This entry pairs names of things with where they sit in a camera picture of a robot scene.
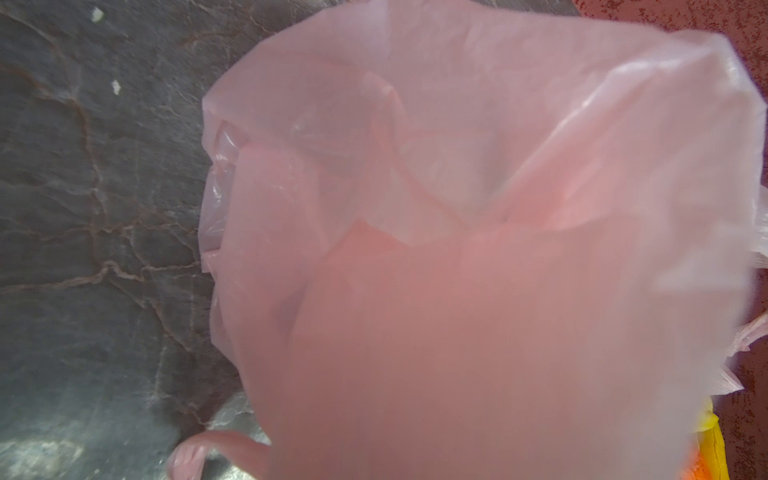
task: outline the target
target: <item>crumpled plastic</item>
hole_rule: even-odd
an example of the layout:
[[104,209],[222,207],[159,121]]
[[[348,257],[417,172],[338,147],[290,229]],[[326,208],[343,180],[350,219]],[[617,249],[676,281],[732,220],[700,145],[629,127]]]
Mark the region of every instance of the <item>crumpled plastic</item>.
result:
[[723,36],[361,0],[203,107],[211,337],[272,445],[171,478],[681,470],[751,286],[765,104]]

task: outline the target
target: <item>plastic bag handle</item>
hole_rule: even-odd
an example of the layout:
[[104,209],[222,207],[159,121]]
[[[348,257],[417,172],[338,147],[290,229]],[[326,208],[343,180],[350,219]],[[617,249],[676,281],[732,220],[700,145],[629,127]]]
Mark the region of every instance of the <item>plastic bag handle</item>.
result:
[[256,480],[266,480],[270,447],[231,430],[209,430],[184,440],[168,459],[168,478],[200,480],[205,459],[212,449]]

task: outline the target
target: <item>plastic bag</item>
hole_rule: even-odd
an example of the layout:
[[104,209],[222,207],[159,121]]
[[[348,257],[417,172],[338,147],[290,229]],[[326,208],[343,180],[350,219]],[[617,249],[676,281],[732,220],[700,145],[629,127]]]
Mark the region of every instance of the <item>plastic bag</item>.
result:
[[203,104],[211,334],[273,444],[172,478],[681,470],[750,289],[765,105],[724,37],[358,1]]

